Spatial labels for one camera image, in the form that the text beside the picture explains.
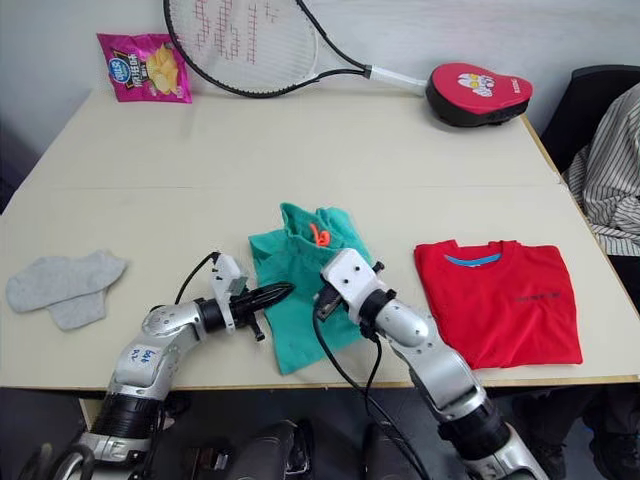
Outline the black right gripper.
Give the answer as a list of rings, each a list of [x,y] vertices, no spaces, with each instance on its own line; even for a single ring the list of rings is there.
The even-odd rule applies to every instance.
[[[314,296],[313,319],[325,322],[328,317],[341,305],[342,296],[331,284],[325,282]]]

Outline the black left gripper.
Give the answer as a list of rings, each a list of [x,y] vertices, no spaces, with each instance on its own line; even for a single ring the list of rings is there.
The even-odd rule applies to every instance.
[[[289,296],[295,285],[289,282],[276,282],[258,287],[251,293],[232,296],[230,310],[237,328],[249,327],[257,342],[264,340],[264,333],[259,327],[256,312],[269,308]]]

